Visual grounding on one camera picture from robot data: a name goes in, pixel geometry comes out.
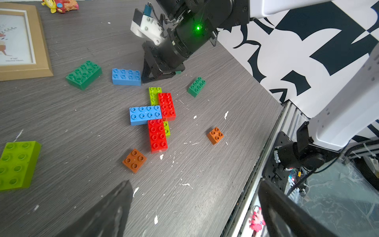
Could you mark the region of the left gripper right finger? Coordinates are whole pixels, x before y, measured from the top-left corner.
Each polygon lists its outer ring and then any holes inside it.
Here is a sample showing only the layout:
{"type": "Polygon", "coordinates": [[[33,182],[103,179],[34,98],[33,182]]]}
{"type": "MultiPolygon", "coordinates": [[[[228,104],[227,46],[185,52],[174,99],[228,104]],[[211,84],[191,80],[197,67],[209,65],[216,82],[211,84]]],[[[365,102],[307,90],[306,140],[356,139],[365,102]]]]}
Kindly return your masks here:
{"type": "Polygon", "coordinates": [[[258,188],[262,214],[270,237],[334,237],[335,234],[309,216],[271,182],[258,188]]]}

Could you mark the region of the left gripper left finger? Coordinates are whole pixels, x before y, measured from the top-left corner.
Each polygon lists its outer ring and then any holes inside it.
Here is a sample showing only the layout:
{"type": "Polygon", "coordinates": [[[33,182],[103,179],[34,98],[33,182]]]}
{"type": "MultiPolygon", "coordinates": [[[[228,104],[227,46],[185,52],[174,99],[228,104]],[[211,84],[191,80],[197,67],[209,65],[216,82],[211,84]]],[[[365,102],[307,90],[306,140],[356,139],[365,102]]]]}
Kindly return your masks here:
{"type": "Polygon", "coordinates": [[[58,237],[122,237],[133,199],[129,181],[122,181],[58,237]]]}

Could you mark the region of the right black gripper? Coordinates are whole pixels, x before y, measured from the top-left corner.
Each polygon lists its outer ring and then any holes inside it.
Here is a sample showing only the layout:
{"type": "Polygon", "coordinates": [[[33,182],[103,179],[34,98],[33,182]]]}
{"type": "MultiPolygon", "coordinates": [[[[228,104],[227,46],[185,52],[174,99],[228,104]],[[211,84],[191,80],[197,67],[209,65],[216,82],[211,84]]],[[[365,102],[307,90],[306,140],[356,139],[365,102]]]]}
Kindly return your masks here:
{"type": "Polygon", "coordinates": [[[176,68],[172,68],[164,61],[163,56],[159,52],[159,48],[151,41],[142,44],[144,50],[144,67],[141,74],[142,83],[150,83],[169,79],[177,74],[181,74],[185,70],[184,64],[180,64],[176,68]]]}

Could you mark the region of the lime lego brick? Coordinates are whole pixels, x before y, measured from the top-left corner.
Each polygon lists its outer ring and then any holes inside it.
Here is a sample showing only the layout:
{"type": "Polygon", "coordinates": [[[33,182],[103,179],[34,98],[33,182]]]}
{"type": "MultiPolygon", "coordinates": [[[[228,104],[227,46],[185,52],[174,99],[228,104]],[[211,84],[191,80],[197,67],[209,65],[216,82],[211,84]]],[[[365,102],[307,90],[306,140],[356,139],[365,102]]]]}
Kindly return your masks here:
{"type": "MultiPolygon", "coordinates": [[[[158,97],[159,93],[162,93],[162,88],[160,88],[160,87],[150,87],[149,88],[149,96],[150,96],[150,101],[151,101],[152,106],[158,106],[159,105],[159,97],[158,97]]],[[[169,138],[171,135],[169,123],[167,121],[164,121],[163,123],[164,123],[166,138],[169,138]]]]}
{"type": "Polygon", "coordinates": [[[37,141],[9,142],[1,155],[1,191],[31,185],[41,144],[37,141]]]}

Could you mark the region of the red lego brick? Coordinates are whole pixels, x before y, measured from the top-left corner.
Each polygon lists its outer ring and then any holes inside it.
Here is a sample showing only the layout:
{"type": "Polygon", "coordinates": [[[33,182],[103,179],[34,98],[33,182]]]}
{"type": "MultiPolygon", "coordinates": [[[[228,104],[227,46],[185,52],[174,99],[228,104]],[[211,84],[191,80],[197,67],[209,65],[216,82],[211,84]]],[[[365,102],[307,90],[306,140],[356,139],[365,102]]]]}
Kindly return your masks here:
{"type": "Polygon", "coordinates": [[[162,119],[164,121],[174,121],[176,119],[176,112],[171,93],[159,93],[158,99],[161,108],[162,119]]]}
{"type": "Polygon", "coordinates": [[[148,121],[151,153],[165,152],[168,149],[164,123],[162,119],[148,121]]]}

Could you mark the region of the blue lego brick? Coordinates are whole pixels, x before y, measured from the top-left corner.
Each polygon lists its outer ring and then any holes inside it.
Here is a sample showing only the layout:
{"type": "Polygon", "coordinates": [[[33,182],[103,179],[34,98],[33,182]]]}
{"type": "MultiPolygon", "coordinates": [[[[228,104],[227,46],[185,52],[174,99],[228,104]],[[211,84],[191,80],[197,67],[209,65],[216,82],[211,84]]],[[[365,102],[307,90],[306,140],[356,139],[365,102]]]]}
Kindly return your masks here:
{"type": "Polygon", "coordinates": [[[149,120],[162,119],[160,106],[132,107],[129,109],[132,126],[147,124],[149,120]]]}
{"type": "Polygon", "coordinates": [[[112,82],[114,85],[141,86],[141,73],[136,70],[112,69],[112,82]]]}

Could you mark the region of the orange square lego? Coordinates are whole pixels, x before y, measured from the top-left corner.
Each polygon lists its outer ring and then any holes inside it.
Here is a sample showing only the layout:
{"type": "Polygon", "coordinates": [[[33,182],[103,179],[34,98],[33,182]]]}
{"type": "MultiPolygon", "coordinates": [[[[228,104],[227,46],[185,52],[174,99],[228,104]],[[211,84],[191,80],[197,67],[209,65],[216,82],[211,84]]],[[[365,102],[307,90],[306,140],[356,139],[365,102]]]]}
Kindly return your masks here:
{"type": "Polygon", "coordinates": [[[147,158],[137,149],[132,152],[122,161],[122,163],[129,168],[133,173],[137,173],[142,165],[146,162],[147,158]]]}
{"type": "Polygon", "coordinates": [[[224,138],[224,134],[220,131],[218,127],[215,127],[211,129],[210,132],[207,134],[207,138],[213,145],[216,145],[224,138]]]}

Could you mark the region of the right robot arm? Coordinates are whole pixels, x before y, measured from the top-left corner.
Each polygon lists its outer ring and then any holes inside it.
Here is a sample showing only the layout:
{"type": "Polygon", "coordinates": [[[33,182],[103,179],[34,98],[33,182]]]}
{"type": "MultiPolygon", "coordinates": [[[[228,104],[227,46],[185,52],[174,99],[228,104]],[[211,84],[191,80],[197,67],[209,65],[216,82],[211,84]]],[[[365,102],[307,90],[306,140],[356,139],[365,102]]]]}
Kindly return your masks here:
{"type": "Polygon", "coordinates": [[[281,145],[284,167],[317,169],[379,118],[378,1],[159,1],[153,80],[170,78],[207,41],[220,42],[272,95],[307,116],[281,145]]]}

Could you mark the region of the green lego brick by gripper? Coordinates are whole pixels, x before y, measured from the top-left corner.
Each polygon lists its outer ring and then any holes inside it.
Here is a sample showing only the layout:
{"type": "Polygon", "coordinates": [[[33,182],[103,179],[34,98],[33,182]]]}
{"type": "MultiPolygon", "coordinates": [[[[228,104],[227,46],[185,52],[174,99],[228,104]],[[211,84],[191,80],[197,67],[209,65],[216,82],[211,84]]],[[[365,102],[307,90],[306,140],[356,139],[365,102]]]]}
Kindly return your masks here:
{"type": "Polygon", "coordinates": [[[198,77],[188,88],[187,92],[196,98],[201,90],[205,87],[206,81],[202,77],[198,77]]]}

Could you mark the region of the dark green lego brick centre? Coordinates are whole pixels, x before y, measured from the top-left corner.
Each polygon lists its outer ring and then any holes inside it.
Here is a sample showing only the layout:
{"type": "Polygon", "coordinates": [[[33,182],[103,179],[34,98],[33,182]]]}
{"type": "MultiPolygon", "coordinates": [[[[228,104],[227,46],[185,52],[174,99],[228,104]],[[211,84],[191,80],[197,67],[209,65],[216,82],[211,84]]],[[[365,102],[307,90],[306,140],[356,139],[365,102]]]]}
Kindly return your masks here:
{"type": "Polygon", "coordinates": [[[97,78],[102,75],[102,68],[91,61],[86,61],[66,76],[67,82],[80,89],[85,90],[97,78]]]}

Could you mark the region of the small toy figure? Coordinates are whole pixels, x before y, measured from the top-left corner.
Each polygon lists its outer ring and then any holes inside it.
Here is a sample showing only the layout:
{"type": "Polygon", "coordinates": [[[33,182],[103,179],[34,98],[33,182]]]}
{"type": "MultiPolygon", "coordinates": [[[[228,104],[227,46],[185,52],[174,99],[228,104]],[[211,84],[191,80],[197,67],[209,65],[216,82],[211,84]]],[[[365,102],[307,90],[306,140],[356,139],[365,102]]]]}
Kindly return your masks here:
{"type": "Polygon", "coordinates": [[[52,14],[79,10],[79,4],[75,0],[42,0],[41,5],[48,7],[52,14]]]}

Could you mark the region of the pink toy on rail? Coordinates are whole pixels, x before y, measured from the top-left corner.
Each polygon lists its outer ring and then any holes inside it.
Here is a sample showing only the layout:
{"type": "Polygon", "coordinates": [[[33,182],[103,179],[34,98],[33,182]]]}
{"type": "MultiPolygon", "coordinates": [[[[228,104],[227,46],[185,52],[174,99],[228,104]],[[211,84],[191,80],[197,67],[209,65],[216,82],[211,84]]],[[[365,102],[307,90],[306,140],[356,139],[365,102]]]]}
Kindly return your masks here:
{"type": "Polygon", "coordinates": [[[262,214],[262,208],[258,206],[258,210],[257,211],[254,210],[253,214],[250,216],[249,227],[251,230],[258,233],[259,231],[263,229],[264,226],[265,226],[265,220],[262,214]]]}

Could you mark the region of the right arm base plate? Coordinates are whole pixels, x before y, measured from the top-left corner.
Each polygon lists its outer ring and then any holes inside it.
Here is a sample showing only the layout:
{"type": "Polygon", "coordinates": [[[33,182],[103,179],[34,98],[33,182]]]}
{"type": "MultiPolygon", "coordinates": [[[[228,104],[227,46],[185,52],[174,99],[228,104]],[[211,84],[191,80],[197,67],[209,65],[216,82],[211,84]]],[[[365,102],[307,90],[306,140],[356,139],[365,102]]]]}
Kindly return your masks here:
{"type": "Polygon", "coordinates": [[[263,170],[263,178],[270,181],[284,193],[287,193],[285,190],[290,171],[301,167],[299,160],[296,158],[295,150],[295,142],[283,131],[280,131],[263,170]]]}

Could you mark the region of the wooden picture frame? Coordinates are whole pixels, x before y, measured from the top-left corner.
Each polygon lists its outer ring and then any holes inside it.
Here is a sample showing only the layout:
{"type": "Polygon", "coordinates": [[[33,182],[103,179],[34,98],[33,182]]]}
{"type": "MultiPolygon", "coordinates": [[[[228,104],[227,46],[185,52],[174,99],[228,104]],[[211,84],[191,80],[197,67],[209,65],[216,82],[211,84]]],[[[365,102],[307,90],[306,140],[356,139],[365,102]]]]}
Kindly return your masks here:
{"type": "Polygon", "coordinates": [[[52,76],[36,6],[1,3],[1,81],[52,76]]]}

